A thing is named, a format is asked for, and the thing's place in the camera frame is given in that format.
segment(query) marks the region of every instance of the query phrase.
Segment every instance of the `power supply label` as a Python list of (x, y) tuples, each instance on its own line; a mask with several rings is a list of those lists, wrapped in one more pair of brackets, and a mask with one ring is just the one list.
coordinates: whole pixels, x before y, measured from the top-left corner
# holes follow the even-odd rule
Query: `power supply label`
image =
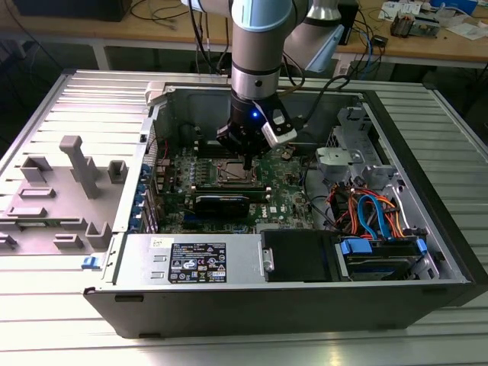
[(172, 284), (227, 282), (226, 243), (173, 243), (169, 262)]

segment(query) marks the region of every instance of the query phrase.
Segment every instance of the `black cable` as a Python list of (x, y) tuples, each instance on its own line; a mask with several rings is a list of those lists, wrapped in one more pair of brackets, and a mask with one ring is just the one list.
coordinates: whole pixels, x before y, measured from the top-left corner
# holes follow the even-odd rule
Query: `black cable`
[(316, 199), (318, 199), (318, 198), (324, 198), (324, 199), (327, 199), (327, 198), (329, 198), (329, 196), (315, 196), (314, 198), (311, 198), (310, 200), (311, 200), (311, 201), (314, 201), (314, 200), (316, 200)]
[(212, 62), (208, 59), (207, 54), (205, 53), (204, 45), (202, 44), (202, 39), (199, 37), (198, 29), (197, 29), (197, 22), (195, 20), (195, 16), (193, 13), (193, 5), (191, 2), (188, 2), (188, 7), (190, 8), (190, 18), (191, 18), (191, 26), (193, 27), (193, 32), (195, 33), (195, 37), (197, 38), (198, 46), (200, 47), (200, 51), (204, 56), (205, 62), (210, 67), (210, 71), (215, 72), (216, 74), (220, 74), (220, 70), (215, 69), (212, 65)]
[[(290, 82), (292, 84), (292, 86), (297, 86), (298, 88), (301, 88), (302, 86), (305, 85), (305, 72), (304, 70), (300, 67), (300, 65), (298, 65), (298, 63), (292, 59), (286, 52), (283, 51), (283, 59), (284, 59), (284, 65), (285, 65), (285, 68), (286, 68), (286, 72), (287, 72), (287, 76), (288, 78), (290, 79)], [(292, 78), (291, 78), (291, 75), (290, 75), (290, 72), (288, 70), (288, 60), (290, 60), (291, 63), (293, 63), (293, 65), (295, 66), (295, 68), (298, 70), (298, 72), (300, 73), (300, 84), (297, 84)]]
[(315, 153), (310, 157), (309, 161), (308, 161), (308, 164), (307, 164), (307, 167), (305, 168), (305, 173), (303, 174), (303, 194), (305, 195), (305, 198), (307, 199), (307, 201), (309, 202), (310, 206), (318, 213), (320, 214), (320, 216), (322, 216), (324, 219), (327, 220), (327, 222), (329, 224), (331, 224), (332, 226), (334, 226), (334, 221), (332, 221), (332, 219), (330, 217), (328, 217), (325, 213), (323, 213), (313, 202), (312, 200), (310, 200), (310, 196), (308, 195), (308, 192), (307, 192), (307, 175), (308, 175), (308, 171), (310, 169), (310, 165), (312, 164), (312, 161), (314, 160), (315, 158)]
[[(366, 74), (371, 74), (372, 72), (377, 71), (381, 66), (381, 60), (383, 58), (385, 49), (384, 47), (382, 48), (380, 46), (378, 46), (378, 49), (380, 50), (380, 55), (372, 63), (370, 63), (369, 65), (370, 69), (366, 72)], [(359, 73), (363, 73), (365, 69), (366, 69), (366, 65), (364, 65), (362, 69), (357, 69), (356, 75), (358, 75)]]
[(205, 13), (205, 37), (207, 38), (207, 55), (208, 55), (208, 59), (211, 61), (212, 53), (210, 51), (210, 29), (208, 28), (208, 13)]
[[(0, 58), (0, 67), (3, 69), (4, 68), (4, 63), (2, 61), (2, 59)], [(17, 90), (17, 87), (15, 86), (15, 83), (14, 81), (11, 79), (10, 75), (8, 74), (8, 70), (5, 68), (5, 71), (4, 71), (4, 74), (5, 74), (5, 78), (7, 78), (7, 81), (10, 83), (11, 85), (11, 89), (13, 91), (13, 94), (17, 100), (17, 103), (19, 103), (19, 105), (22, 107), (22, 108), (26, 108), (27, 105), (24, 103), (24, 100), (22, 99), (21, 95), (19, 94), (18, 90)]]
[[(202, 28), (203, 18), (204, 18), (203, 13), (199, 12), (198, 13), (198, 26), (197, 26), (197, 28), (198, 28), (198, 34), (200, 35), (200, 37), (202, 37), (204, 34), (204, 29)], [(197, 63), (196, 68), (197, 68), (198, 75), (200, 75), (200, 60), (198, 59), (198, 57), (200, 56), (200, 47), (198, 46), (198, 41), (197, 41), (196, 37), (195, 37), (195, 43), (197, 44), (197, 49), (195, 50), (195, 62)]]
[(18, 19), (14, 16), (14, 13), (10, 9), (10, 6), (8, 6), (7, 0), (3, 0), (3, 2), (5, 4), (5, 7), (7, 8), (8, 13), (10, 14), (11, 18), (19, 26), (19, 28), (22, 29), (22, 31), (24, 33), (26, 33), (26, 35), (28, 35), (35, 43), (37, 43), (37, 45), (42, 49), (42, 51), (44, 51), (46, 56), (48, 56), (51, 59), (51, 61), (53, 61), (53, 63), (55, 63), (56, 66), (59, 67), (59, 69), (63, 70), (64, 68), (56, 61), (56, 59), (54, 57), (52, 57), (49, 52), (46, 51), (46, 49), (43, 47), (43, 45), (40, 44), (40, 42), (37, 39), (35, 39), (34, 36), (27, 29), (25, 29), (24, 26), (21, 24), (21, 22), (18, 21)]
[(313, 133), (311, 133), (310, 131), (308, 130), (301, 130), (298, 134), (298, 136), (308, 136), (311, 140), (312, 140), (312, 143), (316, 146), (321, 146), (321, 145), (326, 145), (326, 143), (318, 143), (317, 140), (316, 140), (316, 135), (314, 135)]
[[(336, 82), (337, 80), (340, 80), (340, 79), (344, 79), (345, 81), (339, 85), (338, 87), (334, 88), (334, 89), (329, 89), (329, 86), (333, 83), (333, 82)], [(349, 82), (351, 81), (351, 78), (348, 76), (348, 75), (339, 75), (339, 76), (335, 76), (333, 78), (331, 78), (322, 88), (322, 90), (320, 91), (319, 95), (317, 95), (317, 98), (315, 99), (315, 101), (313, 102), (313, 105), (310, 109), (310, 111), (308, 112), (308, 115), (305, 117), (305, 121), (304, 123), (307, 124), (310, 120), (310, 118), (312, 118), (313, 114), (315, 113), (315, 110), (317, 109), (317, 107), (319, 106), (319, 103), (320, 103), (320, 99), (322, 98), (323, 94), (327, 91), (327, 90), (330, 90), (331, 92), (338, 92), (339, 90), (341, 90), (342, 88), (344, 88), (347, 84), (349, 84)]]
[[(362, 10), (358, 10), (360, 16), (362, 17), (363, 21), (358, 21), (358, 20), (355, 20), (355, 23), (358, 23), (358, 24), (361, 24), (363, 25), (366, 29), (365, 30), (362, 30), (360, 29), (359, 27), (358, 28), (352, 28), (352, 30), (356, 31), (356, 32), (362, 32), (364, 31), (366, 33), (366, 36), (368, 37), (369, 40), (372, 40), (373, 37), (374, 37), (374, 31), (373, 31), (373, 28), (371, 28), (368, 23), (366, 23), (366, 17), (364, 16), (364, 13), (362, 12)], [(356, 78), (359, 76), (359, 72), (358, 72), (358, 68), (359, 66), (361, 65), (361, 62), (363, 61), (364, 57), (366, 56), (366, 54), (368, 53), (368, 45), (366, 43), (364, 43), (364, 41), (362, 40), (361, 37), (359, 37), (359, 40), (364, 44), (364, 52), (363, 54), (361, 55), (361, 58), (359, 59), (359, 61), (356, 63), (356, 65), (351, 68), (350, 72), (349, 72), (349, 76), (352, 76), (354, 73), (356, 73)]]
[(283, 61), (284, 61), (284, 71), (287, 73), (288, 80), (290, 80), (290, 83), (292, 86), (297, 86), (297, 83), (293, 80), (293, 78), (290, 75), (290, 65), (288, 64), (288, 58), (286, 56), (283, 56)]
[(229, 46), (230, 46), (229, 19), (226, 18), (226, 48), (223, 51), (222, 56), (219, 58), (219, 62), (217, 63), (217, 70), (221, 70), (222, 61), (225, 55), (227, 54), (227, 51), (229, 50)]
[(170, 15), (168, 17), (164, 17), (164, 18), (161, 18), (161, 17), (158, 17), (156, 14), (159, 13), (160, 11), (163, 11), (163, 10), (168, 10), (168, 9), (174, 9), (174, 8), (179, 8), (180, 6), (182, 6), (182, 4), (180, 5), (176, 5), (176, 6), (167, 6), (167, 7), (164, 7), (164, 8), (157, 8), (152, 14), (151, 14), (151, 18), (146, 18), (146, 17), (143, 17), (141, 15), (138, 15), (134, 12), (135, 8), (138, 6), (138, 5), (141, 5), (142, 3), (146, 2), (147, 0), (139, 0), (136, 4), (132, 5), (129, 9), (129, 12), (134, 16), (136, 17), (137, 19), (141, 19), (143, 21), (167, 21), (168, 19), (173, 19), (173, 18), (177, 18), (177, 17), (181, 17), (182, 15), (185, 15), (185, 14), (188, 14), (188, 11), (183, 11), (182, 13), (180, 14), (175, 14), (175, 15)]
[(34, 81), (32, 80), (32, 77), (35, 76), (36, 78), (38, 78), (40, 81), (46, 83), (46, 85), (48, 86), (48, 88), (51, 88), (53, 86), (53, 82), (50, 82), (49, 80), (46, 80), (45, 78), (43, 78), (42, 76), (40, 76), (39, 74), (37, 74), (36, 72), (33, 72), (32, 70), (30, 71), (26, 71), (24, 69), (22, 69), (20, 66), (19, 66), (19, 63), (27, 60), (26, 59), (21, 59), (19, 57), (17, 57), (14, 53), (11, 53), (3, 44), (0, 43), (0, 47), (8, 54), (9, 57), (12, 57), (14, 60), (15, 60), (15, 67), (17, 68), (17, 70), (22, 73), (22, 74), (25, 74), (25, 75), (29, 75), (30, 76), (30, 83), (32, 84), (33, 87), (35, 87), (37, 90), (39, 90), (40, 92), (43, 92), (44, 94), (46, 94), (48, 92), (48, 90), (45, 90), (43, 88), (41, 88), (39, 85), (35, 84)]
[(488, 69), (488, 63), (486, 63), (484, 69), (481, 71), (481, 73), (477, 77), (477, 82), (483, 82), (483, 77), (485, 75), (486, 70)]

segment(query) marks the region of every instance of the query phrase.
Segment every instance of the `desk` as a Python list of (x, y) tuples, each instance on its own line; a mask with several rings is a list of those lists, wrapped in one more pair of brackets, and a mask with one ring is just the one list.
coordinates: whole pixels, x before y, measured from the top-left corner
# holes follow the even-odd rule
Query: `desk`
[[(360, 1), (366, 23), (373, 28), (375, 34), (388, 38), (382, 62), (477, 69), (483, 68), (488, 62), (488, 37), (468, 40), (444, 28), (439, 31), (437, 38), (391, 37), (391, 22), (378, 19), (383, 2)], [(488, 18), (488, 9), (477, 7), (473, 16)], [(364, 45), (359, 37), (357, 32), (353, 32), (348, 44), (337, 48), (341, 59), (347, 62), (361, 57)]]
[[(153, 7), (178, 4), (178, 0), (152, 0)], [(488, 62), (488, 38), (466, 40), (465, 38), (442, 29), (436, 39), (423, 37), (409, 37), (406, 39), (389, 35), (389, 21), (378, 21), (382, 0), (361, 0), (366, 22), (376, 29), (375, 33), (389, 38), (385, 63), (407, 63), (416, 65), (483, 68)], [(143, 21), (131, 14), (120, 23), (90, 21), (63, 18), (21, 17), (15, 6), (11, 5), (18, 20), (40, 42), (77, 43), (86, 44), (93, 48), (99, 69), (110, 69), (110, 62), (105, 47), (142, 47), (153, 49), (194, 50), (194, 33), (188, 15), (177, 18), (176, 31)], [(184, 11), (181, 6), (177, 9), (165, 11), (161, 14), (173, 15)], [(137, 14), (148, 16), (146, 6), (140, 6)], [(479, 8), (475, 11), (477, 17), (488, 17), (488, 10)], [(225, 22), (220, 16), (209, 15), (210, 38), (212, 50), (221, 52), (225, 48)], [(30, 40), (19, 26), (12, 20), (0, 2), (0, 39)], [(349, 44), (339, 46), (334, 55), (339, 59), (336, 70), (348, 67), (348, 64), (359, 59), (364, 52), (364, 45), (357, 33), (351, 35)]]

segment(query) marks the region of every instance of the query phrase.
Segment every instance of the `cable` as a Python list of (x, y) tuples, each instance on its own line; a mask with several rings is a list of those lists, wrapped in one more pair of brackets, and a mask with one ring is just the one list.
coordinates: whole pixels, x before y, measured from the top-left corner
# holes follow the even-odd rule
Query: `cable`
[[(373, 31), (373, 28), (371, 28), (371, 26), (368, 23), (366, 23), (366, 17), (364, 16), (364, 13), (362, 12), (362, 10), (360, 9), (360, 10), (358, 10), (358, 12), (359, 12), (360, 16), (362, 17), (363, 21), (355, 20), (355, 24), (357, 23), (357, 24), (360, 24), (360, 25), (364, 26), (365, 30), (362, 30), (359, 27), (356, 27), (356, 28), (353, 27), (352, 30), (354, 30), (354, 31), (356, 31), (358, 33), (360, 31), (365, 31), (366, 34), (367, 34), (367, 36), (368, 36), (368, 38), (369, 38), (369, 40), (371, 40), (373, 38), (373, 36), (374, 36), (374, 31)], [(361, 65), (362, 60), (366, 56), (366, 52), (368, 51), (368, 44), (365, 43), (365, 42), (363, 42), (363, 40), (361, 39), (361, 37), (359, 37), (359, 39), (361, 40), (361, 42), (364, 44), (364, 46), (366, 48), (364, 49), (364, 52), (361, 55), (361, 58), (359, 59), (359, 61), (356, 63), (356, 66), (353, 67), (351, 69), (351, 72), (349, 73), (350, 76), (352, 76), (354, 73), (356, 73), (356, 77), (358, 77), (358, 74), (359, 74), (358, 73), (358, 68)]]
[(290, 75), (290, 65), (288, 64), (288, 59), (285, 55), (283, 55), (283, 62), (284, 62), (284, 71), (287, 73), (288, 80), (290, 80), (290, 83), (292, 86), (297, 86), (297, 83), (293, 80), (293, 78)]
[(398, 214), (398, 212), (396, 212), (396, 225), (398, 226), (398, 233), (402, 238), (404, 238), (405, 235), (403, 235), (402, 227), (400, 225), (400, 215)]
[[(212, 60), (212, 54), (210, 51), (210, 30), (208, 29), (208, 13), (205, 13), (205, 37), (207, 38), (207, 55), (208, 55), (208, 59), (211, 61)], [(212, 73), (210, 65), (209, 65), (208, 72)]]
[(334, 227), (334, 221), (328, 217), (327, 215), (325, 215), (313, 202), (312, 200), (310, 200), (310, 196), (308, 195), (308, 192), (307, 192), (307, 175), (308, 175), (308, 171), (310, 169), (310, 164), (312, 164), (312, 161), (315, 159), (315, 153), (310, 157), (309, 161), (308, 161), (308, 164), (307, 164), (307, 167), (305, 168), (305, 173), (303, 174), (303, 194), (305, 195), (305, 198), (307, 199), (307, 201), (310, 203), (310, 206), (318, 213), (320, 214), (320, 216), (322, 216), (324, 219), (327, 220), (327, 222), (332, 225), (332, 227)]
[(374, 239), (377, 239), (377, 234), (375, 233), (372, 228), (370, 228), (367, 224), (366, 221), (364, 220), (364, 208), (363, 208), (363, 203), (365, 200), (370, 199), (373, 201), (374, 207), (376, 208), (377, 215), (378, 215), (378, 224), (380, 225), (380, 230), (381, 230), (381, 235), (388, 239), (391, 237), (390, 230), (388, 229), (388, 226), (384, 222), (384, 214), (383, 214), (383, 208), (381, 207), (380, 200), (377, 199), (375, 196), (371, 194), (366, 194), (362, 196), (359, 199), (358, 202), (358, 217), (359, 217), (359, 222), (361, 225), (364, 227), (366, 231), (368, 231), (371, 236), (373, 236)]
[[(2, 59), (0, 59), (0, 67), (3, 69), (4, 67), (4, 63), (2, 61)], [(7, 72), (7, 69), (5, 70), (4, 72), (5, 74), (5, 77), (7, 78), (7, 81), (10, 83), (11, 85), (11, 89), (14, 93), (14, 96), (15, 96), (15, 99), (17, 101), (17, 103), (19, 103), (19, 105), (23, 108), (23, 109), (26, 109), (27, 108), (27, 105), (24, 103), (24, 100), (22, 99), (21, 95), (19, 94), (18, 90), (17, 90), (17, 87), (15, 86), (14, 84), (14, 81), (11, 79), (10, 75), (8, 74)]]
[(334, 89), (330, 89), (331, 92), (338, 92), (339, 90), (341, 90), (342, 88), (344, 88), (347, 84), (349, 84), (349, 82), (351, 81), (351, 78), (349, 78), (349, 76), (347, 75), (338, 75), (338, 76), (334, 76), (333, 78), (331, 78), (322, 88), (322, 90), (320, 91), (319, 95), (317, 95), (317, 98), (315, 99), (315, 101), (313, 102), (313, 105), (310, 109), (310, 111), (308, 112), (308, 115), (305, 117), (305, 121), (304, 123), (307, 124), (308, 121), (310, 120), (310, 118), (312, 118), (313, 114), (315, 113), (315, 110), (317, 109), (317, 107), (319, 106), (319, 103), (320, 103), (320, 99), (322, 98), (322, 96), (324, 95), (324, 93), (329, 90), (329, 86), (336, 82), (337, 80), (340, 80), (340, 79), (345, 79), (345, 82), (343, 82), (341, 85), (339, 85), (338, 87), (334, 88)]
[(219, 58), (219, 62), (217, 63), (217, 70), (221, 70), (222, 67), (222, 61), (225, 55), (227, 54), (227, 51), (229, 50), (230, 46), (230, 37), (229, 37), (229, 19), (226, 17), (226, 48), (222, 53), (222, 56)]
[(141, 19), (143, 21), (167, 21), (167, 20), (171, 20), (171, 19), (174, 19), (174, 18), (177, 18), (177, 17), (181, 17), (182, 15), (185, 15), (185, 14), (188, 14), (188, 11), (183, 11), (182, 13), (180, 14), (175, 14), (175, 15), (170, 15), (168, 17), (164, 17), (164, 18), (161, 18), (161, 17), (158, 17), (156, 14), (159, 13), (160, 11), (163, 11), (163, 10), (169, 10), (169, 9), (175, 9), (175, 8), (179, 8), (180, 6), (182, 6), (182, 4), (180, 5), (174, 5), (174, 6), (167, 6), (167, 7), (164, 7), (164, 8), (158, 8), (156, 9), (152, 14), (151, 14), (151, 18), (146, 18), (146, 17), (143, 17), (141, 15), (138, 15), (135, 13), (135, 8), (139, 5), (141, 5), (142, 3), (146, 2), (147, 0), (139, 0), (136, 4), (132, 5), (129, 9), (129, 12), (136, 18), (138, 19)]
[(36, 83), (34, 83), (34, 80), (32, 79), (33, 76), (35, 76), (36, 78), (38, 78), (40, 81), (44, 82), (47, 85), (48, 88), (51, 88), (51, 86), (53, 86), (53, 82), (50, 82), (49, 80), (46, 80), (45, 78), (43, 78), (39, 74), (33, 72), (35, 56), (37, 55), (37, 53), (38, 53), (38, 51), (40, 49), (39, 45), (37, 45), (37, 49), (34, 51), (34, 56), (33, 56), (33, 59), (32, 59), (32, 61), (30, 63), (29, 71), (25, 71), (24, 69), (22, 69), (19, 66), (19, 63), (24, 62), (24, 61), (27, 61), (27, 58), (25, 58), (25, 59), (18, 58), (15, 54), (11, 53), (1, 43), (0, 43), (0, 47), (8, 54), (9, 57), (12, 57), (13, 59), (15, 59), (15, 67), (17, 67), (17, 70), (20, 73), (29, 75), (29, 77), (30, 77), (30, 83), (32, 84), (33, 87), (35, 87), (36, 89), (38, 89), (40, 92), (43, 92), (44, 94), (47, 93), (47, 90), (45, 90), (44, 88), (41, 88), (39, 85), (37, 85)]
[(376, 64), (376, 67), (375, 67), (375, 68), (371, 67), (371, 68), (368, 70), (368, 72), (367, 72), (367, 73), (369, 74), (369, 73), (371, 73), (371, 72), (373, 72), (373, 71), (376, 71), (376, 73), (374, 74), (374, 77), (375, 77), (375, 78), (376, 78), (376, 75), (378, 74), (378, 71), (380, 71), (380, 67), (381, 67), (381, 61), (382, 61), (382, 59), (383, 59), (383, 55), (384, 55), (384, 53), (385, 53), (385, 47), (380, 47), (380, 46), (378, 46), (378, 49), (380, 50), (380, 55), (379, 55), (379, 57), (378, 57), (378, 58), (376, 58), (376, 60), (375, 60), (375, 61), (373, 61), (373, 62), (370, 64), (370, 66), (374, 66), (374, 65)]
[(8, 5), (7, 0), (3, 0), (3, 2), (5, 4), (5, 7), (7, 8), (8, 13), (10, 14), (11, 18), (19, 26), (19, 28), (22, 29), (22, 31), (24, 33), (26, 33), (26, 35), (28, 35), (35, 43), (37, 43), (37, 45), (42, 49), (42, 51), (44, 51), (46, 56), (48, 56), (51, 59), (51, 61), (53, 61), (53, 63), (55, 63), (56, 66), (59, 67), (60, 70), (63, 70), (64, 68), (56, 61), (56, 59), (54, 57), (52, 57), (49, 52), (46, 51), (46, 49), (43, 47), (43, 45), (40, 44), (40, 42), (37, 39), (35, 39), (34, 36), (27, 29), (25, 29), (24, 26), (21, 24), (21, 22), (18, 21), (18, 19), (14, 16), (14, 13), (10, 9), (10, 6)]
[(197, 22), (195, 20), (194, 12), (193, 12), (193, 5), (191, 2), (188, 2), (188, 7), (190, 8), (190, 18), (191, 18), (191, 26), (193, 27), (193, 32), (195, 33), (195, 37), (197, 38), (198, 46), (200, 47), (200, 51), (202, 52), (205, 62), (210, 67), (210, 71), (216, 74), (220, 74), (220, 70), (215, 69), (212, 65), (212, 62), (208, 59), (207, 54), (205, 53), (204, 45), (202, 44), (202, 39), (198, 36), (198, 29), (197, 29)]
[[(202, 30), (202, 27), (201, 27), (201, 22), (202, 22), (202, 19), (203, 19), (203, 14), (202, 13), (199, 13), (199, 19), (198, 19), (198, 34), (200, 35), (200, 37), (202, 37), (202, 34), (203, 34), (203, 30)], [(198, 56), (200, 54), (200, 48), (198, 47), (198, 41), (197, 41), (197, 36), (195, 36), (195, 46), (197, 47), (196, 50), (195, 50), (195, 62), (196, 62), (196, 68), (197, 68), (197, 72), (198, 72), (198, 75), (200, 75), (200, 60), (198, 59)]]
[(385, 217), (388, 220), (388, 223), (390, 223), (391, 226), (391, 231), (393, 233), (393, 237), (397, 237), (397, 231), (395, 230), (395, 224), (393, 223), (393, 220), (391, 219), (391, 216), (385, 215)]
[(371, 40), (369, 36), (364, 31), (360, 30), (359, 34), (361, 34), (363, 37), (366, 38), (366, 41), (368, 42), (368, 50), (369, 50), (369, 56), (368, 56), (368, 60), (366, 61), (366, 67), (363, 69), (364, 71), (361, 74), (361, 77), (359, 78), (360, 80), (363, 80), (367, 73), (366, 70), (368, 70), (369, 65), (371, 63), (371, 57), (373, 56), (373, 46), (371, 45)]
[[(285, 91), (282, 91), (279, 95), (280, 97), (285, 97), (293, 92), (295, 92), (296, 90), (300, 89), (302, 86), (305, 85), (305, 72), (304, 70), (300, 67), (300, 65), (298, 65), (298, 63), (292, 59), (290, 56), (287, 55), (286, 52), (283, 52), (283, 59), (284, 59), (284, 64), (285, 64), (285, 67), (287, 69), (287, 75), (288, 75), (288, 78), (290, 79), (290, 82), (291, 84), (293, 85), (293, 88), (289, 88)], [(298, 71), (300, 72), (300, 77), (301, 77), (301, 80), (300, 80), (300, 84), (297, 84), (290, 76), (290, 73), (288, 72), (288, 64), (287, 64), (287, 59), (290, 60), (291, 63), (293, 63), (293, 65), (298, 69)]]

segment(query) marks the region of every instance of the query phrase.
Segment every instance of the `slotted metal surface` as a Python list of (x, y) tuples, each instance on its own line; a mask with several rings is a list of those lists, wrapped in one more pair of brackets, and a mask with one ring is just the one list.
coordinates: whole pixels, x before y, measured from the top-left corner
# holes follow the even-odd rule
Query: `slotted metal surface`
[[(131, 136), (137, 133), (131, 128), (139, 125), (134, 116), (145, 113), (143, 92), (147, 82), (181, 82), (185, 78), (192, 82), (195, 79), (215, 84), (227, 82), (220, 78), (175, 74), (78, 72), (64, 81), (63, 92), (41, 117), (41, 128), (33, 131), (33, 139), (25, 148), (45, 143), (43, 146), (49, 150), (50, 159), (62, 161), (49, 144), (56, 145), (60, 134), (68, 131), (81, 133), (85, 148), (95, 158), (100, 151), (98, 144), (127, 144), (129, 147)], [(321, 86), (323, 82), (308, 81), (307, 84)], [(352, 82), (349, 88), (367, 88), (378, 93), (478, 259), (488, 268), (488, 165), (479, 141), (443, 105), (436, 93), (421, 85)], [(90, 115), (94, 119), (73, 123), (81, 118), (73, 113)], [(114, 118), (104, 124), (96, 123), (101, 114), (111, 113), (119, 114), (124, 122)], [(98, 156), (98, 161), (103, 165), (104, 156)], [(17, 170), (11, 166), (5, 170), (1, 193), (14, 189), (13, 185), (3, 186), (11, 184), (5, 181), (6, 175), (13, 182), (23, 178)], [(8, 196), (0, 197), (0, 203), (6, 198)], [(488, 363), (488, 295), (462, 308), (436, 311), (408, 329), (398, 331), (122, 339), (79, 293), (99, 276), (96, 272), (82, 272), (79, 269), (82, 260), (83, 256), (77, 255), (0, 257), (1, 364), (86, 364), (87, 361), (361, 366)]]

